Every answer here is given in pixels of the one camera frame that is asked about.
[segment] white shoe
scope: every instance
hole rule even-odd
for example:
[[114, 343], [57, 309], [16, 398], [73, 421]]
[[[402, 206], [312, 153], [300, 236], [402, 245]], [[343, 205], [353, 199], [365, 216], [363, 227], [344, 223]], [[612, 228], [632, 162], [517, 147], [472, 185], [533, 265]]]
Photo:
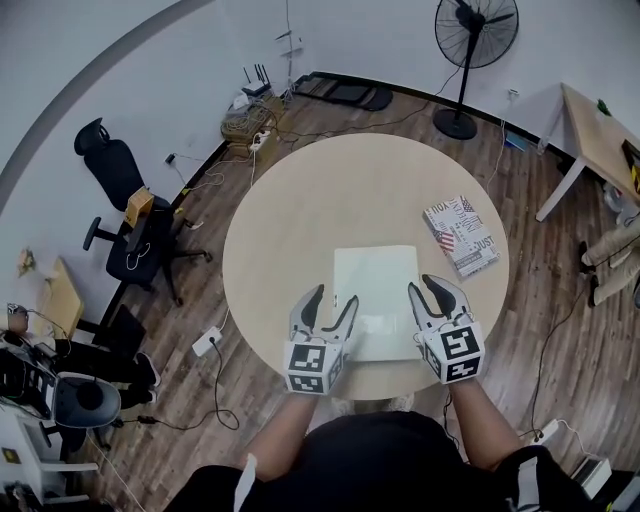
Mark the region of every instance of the white shoe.
[[155, 404], [158, 401], [158, 393], [156, 393], [152, 389], [149, 390], [149, 393], [151, 394], [151, 400], [145, 402], [145, 404]]
[[413, 393], [405, 396], [397, 396], [391, 399], [391, 401], [385, 407], [385, 410], [409, 412], [413, 407], [413, 402], [415, 401], [415, 399], [416, 396]]
[[157, 388], [162, 382], [162, 378], [160, 377], [158, 370], [156, 370], [156, 367], [153, 366], [153, 361], [151, 361], [151, 358], [144, 352], [138, 352], [136, 354], [136, 361], [142, 367], [142, 370], [149, 374], [148, 385]]

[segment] wall outlet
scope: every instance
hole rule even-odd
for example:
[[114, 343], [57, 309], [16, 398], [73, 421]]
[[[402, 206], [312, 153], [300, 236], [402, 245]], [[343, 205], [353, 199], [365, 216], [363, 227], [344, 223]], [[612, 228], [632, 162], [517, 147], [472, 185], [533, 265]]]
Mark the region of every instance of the wall outlet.
[[558, 423], [558, 420], [551, 420], [538, 434], [540, 436], [538, 440], [536, 441], [536, 436], [534, 436], [533, 439], [529, 442], [529, 446], [545, 444], [551, 439], [553, 434], [558, 431], [558, 428], [560, 428], [560, 423]]

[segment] round table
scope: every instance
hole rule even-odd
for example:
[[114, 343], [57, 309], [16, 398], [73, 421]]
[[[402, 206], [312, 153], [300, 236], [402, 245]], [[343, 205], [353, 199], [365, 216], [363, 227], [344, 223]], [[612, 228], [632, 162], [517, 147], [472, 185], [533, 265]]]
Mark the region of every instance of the round table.
[[[502, 253], [499, 262], [462, 283], [422, 218], [424, 209], [460, 194]], [[489, 335], [509, 279], [507, 239], [491, 199], [440, 151], [373, 133], [333, 137], [299, 149], [247, 193], [231, 222], [223, 257], [225, 294], [236, 325], [253, 350], [283, 373], [291, 309], [320, 283], [325, 293], [316, 329], [333, 324], [334, 250], [386, 245], [415, 246], [420, 274], [460, 286]], [[426, 286], [420, 285], [427, 298]], [[436, 382], [421, 361], [350, 363], [331, 394], [376, 400]]]

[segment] power cable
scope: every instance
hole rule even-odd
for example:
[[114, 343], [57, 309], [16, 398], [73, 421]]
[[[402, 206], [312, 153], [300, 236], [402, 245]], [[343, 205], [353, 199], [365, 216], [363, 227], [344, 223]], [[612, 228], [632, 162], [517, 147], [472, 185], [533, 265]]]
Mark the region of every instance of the power cable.
[[[460, 69], [462, 68], [456, 68], [456, 70], [451, 74], [451, 76], [449, 76], [449, 78], [447, 78], [447, 80], [444, 82], [444, 84], [442, 85], [442, 87], [440, 88], [440, 90], [434, 94], [434, 97], [437, 97], [439, 94], [442, 93], [442, 91], [444, 91], [444, 88], [447, 86], [447, 84], [449, 83], [449, 81], [458, 74], [458, 72], [460, 71]], [[274, 112], [272, 112], [271, 110], [269, 110], [268, 108], [264, 107], [263, 108], [267, 111], [269, 111], [271, 113], [271, 115], [274, 117], [274, 121], [275, 121], [275, 130], [278, 132], [278, 135], [280, 135], [280, 133], [289, 133], [292, 135], [297, 136], [298, 138], [295, 140], [286, 140], [283, 137], [281, 137], [281, 139], [286, 142], [286, 143], [291, 143], [291, 151], [293, 151], [293, 146], [295, 145], [296, 142], [298, 142], [300, 140], [301, 137], [330, 137], [330, 135], [328, 134], [333, 134], [333, 135], [337, 135], [337, 134], [341, 134], [341, 133], [346, 133], [350, 130], [368, 130], [370, 128], [378, 128], [381, 126], [388, 126], [388, 125], [392, 125], [392, 124], [398, 124], [398, 123], [402, 123], [404, 121], [406, 121], [407, 119], [409, 119], [410, 117], [419, 114], [420, 112], [423, 112], [424, 110], [426, 110], [426, 108], [429, 106], [429, 104], [431, 103], [431, 101], [427, 100], [425, 101], [425, 104], [420, 107], [417, 110], [414, 110], [413, 112], [410, 112], [409, 114], [407, 114], [406, 116], [400, 118], [400, 119], [396, 119], [395, 121], [388, 121], [385, 123], [373, 123], [373, 124], [369, 124], [366, 126], [348, 126], [346, 128], [339, 128], [336, 130], [327, 130], [324, 132], [316, 132], [316, 133], [298, 133], [298, 132], [294, 132], [292, 130], [282, 130], [278, 127], [278, 119], [275, 115]]]
[[[226, 323], [227, 321], [227, 315], [225, 315], [225, 320], [224, 323]], [[210, 411], [207, 411], [204, 416], [202, 417], [202, 419], [196, 423], [195, 425], [189, 425], [186, 427], [180, 427], [177, 425], [173, 425], [167, 421], [164, 420], [159, 420], [157, 418], [154, 418], [153, 416], [138, 416], [136, 419], [134, 420], [126, 420], [124, 421], [124, 423], [140, 423], [143, 425], [154, 425], [156, 423], [160, 423], [161, 425], [164, 425], [166, 427], [169, 427], [173, 430], [180, 430], [181, 432], [186, 432], [188, 430], [193, 430], [196, 429], [198, 427], [200, 427], [204, 421], [211, 415], [211, 414], [215, 414], [216, 418], [218, 418], [218, 421], [220, 422], [220, 424], [225, 427], [228, 428], [229, 430], [238, 430], [240, 428], [240, 420], [238, 419], [238, 417], [235, 415], [235, 413], [233, 411], [231, 411], [230, 409], [221, 409], [219, 404], [218, 404], [218, 384], [220, 382], [220, 375], [222, 374], [222, 369], [224, 367], [224, 363], [222, 361], [222, 353], [220, 352], [220, 349], [218, 348], [218, 345], [216, 344], [215, 340], [213, 338], [209, 338], [209, 341], [211, 342], [211, 344], [213, 345], [213, 348], [216, 350], [216, 352], [218, 353], [218, 358], [220, 360], [220, 365], [218, 366], [218, 373], [216, 375], [216, 379], [215, 379], [215, 384], [213, 386], [213, 401], [215, 403], [215, 409], [211, 409]], [[222, 417], [220, 416], [220, 413], [225, 413], [227, 415], [229, 415], [231, 418], [233, 418], [233, 420], [235, 421], [235, 426], [234, 425], [230, 425], [229, 423], [226, 423]]]
[[547, 334], [547, 337], [544, 340], [544, 343], [542, 344], [542, 351], [540, 352], [540, 360], [538, 362], [538, 378], [536, 379], [536, 388], [535, 388], [535, 392], [533, 393], [533, 403], [531, 404], [531, 431], [536, 432], [536, 435], [535, 435], [536, 441], [540, 439], [538, 435], [541, 432], [541, 430], [537, 429], [535, 426], [535, 413], [536, 413], [536, 403], [538, 401], [538, 395], [540, 393], [540, 381], [542, 379], [542, 363], [544, 361], [544, 354], [547, 350], [547, 347], [549, 346], [549, 342], [551, 341], [551, 337], [553, 336], [553, 333], [555, 333], [556, 330], [562, 324], [564, 324], [567, 320], [569, 320], [569, 318], [571, 318], [571, 315], [573, 314], [574, 310], [576, 309], [576, 306], [578, 305], [578, 301], [580, 300], [580, 298], [582, 297], [582, 294], [584, 294], [584, 291], [586, 289], [587, 289], [587, 286], [584, 286], [582, 288], [582, 291], [578, 294], [578, 297], [576, 298], [573, 305], [571, 306], [571, 310], [569, 311], [569, 314], [566, 315], [560, 322], [558, 322], [551, 328], [551, 330], [549, 331], [549, 334]]
[[453, 396], [451, 395], [451, 393], [449, 393], [447, 395], [447, 399], [444, 402], [444, 407], [442, 408], [442, 416], [443, 416], [442, 428], [444, 428], [444, 432], [445, 434], [447, 434], [447, 437], [453, 441], [453, 444], [456, 446], [456, 450], [460, 451], [460, 441], [458, 441], [458, 438], [456, 436], [454, 436], [449, 432], [449, 429], [447, 426], [447, 411], [452, 403], [453, 403]]

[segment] chair armrest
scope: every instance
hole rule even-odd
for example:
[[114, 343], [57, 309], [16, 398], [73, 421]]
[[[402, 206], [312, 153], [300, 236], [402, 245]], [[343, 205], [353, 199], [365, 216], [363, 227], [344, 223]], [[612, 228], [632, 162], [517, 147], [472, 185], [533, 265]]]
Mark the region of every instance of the chair armrest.
[[103, 240], [109, 240], [110, 242], [115, 242], [116, 241], [116, 235], [114, 235], [113, 233], [109, 232], [109, 231], [105, 231], [104, 229], [100, 229], [98, 226], [100, 226], [100, 221], [102, 220], [102, 218], [100, 217], [96, 217], [95, 219], [93, 219], [93, 222], [91, 223], [91, 227], [89, 228], [89, 231], [87, 231], [87, 236], [84, 239], [84, 243], [82, 244], [82, 248], [85, 251], [88, 251], [89, 248], [91, 247], [91, 242], [93, 242], [94, 238], [102, 238]]
[[127, 248], [125, 249], [125, 252], [127, 254], [137, 252], [139, 249], [141, 249], [140, 245], [141, 245], [142, 235], [147, 229], [148, 221], [149, 221], [149, 215], [141, 215], [140, 217], [138, 217], [138, 221], [136, 222], [136, 227], [133, 228], [133, 231], [129, 235], [129, 241], [127, 243]]

